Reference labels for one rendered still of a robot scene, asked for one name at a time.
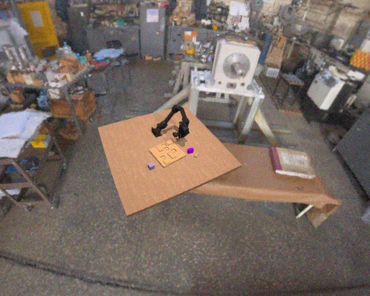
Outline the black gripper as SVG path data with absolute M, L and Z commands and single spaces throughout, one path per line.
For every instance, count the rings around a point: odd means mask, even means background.
M 178 129 L 179 129 L 179 128 L 178 128 Z M 179 139 L 180 139 L 180 134 L 179 134 L 179 133 L 180 133 L 180 131 L 182 131 L 182 130 L 181 130 L 181 129 L 179 129 L 178 133 L 174 132 L 174 133 L 173 133 L 173 136 L 174 136 L 174 137 L 179 137 Z

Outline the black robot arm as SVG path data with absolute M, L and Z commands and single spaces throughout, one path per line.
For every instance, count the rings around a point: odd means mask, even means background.
M 182 137 L 187 136 L 187 133 L 189 131 L 189 128 L 188 128 L 188 126 L 189 126 L 189 119 L 188 119 L 188 117 L 185 114 L 184 108 L 182 108 L 180 106 L 177 106 L 177 105 L 174 105 L 171 108 L 171 112 L 168 114 L 168 116 L 163 121 L 161 121 L 160 123 L 157 123 L 157 127 L 154 130 L 157 133 L 160 133 L 161 129 L 164 129 L 164 128 L 167 127 L 167 122 L 178 111 L 180 111 L 181 112 L 181 115 L 182 115 L 182 121 L 179 122 L 179 129 L 181 129 L 182 131 L 180 131 L 179 134 Z

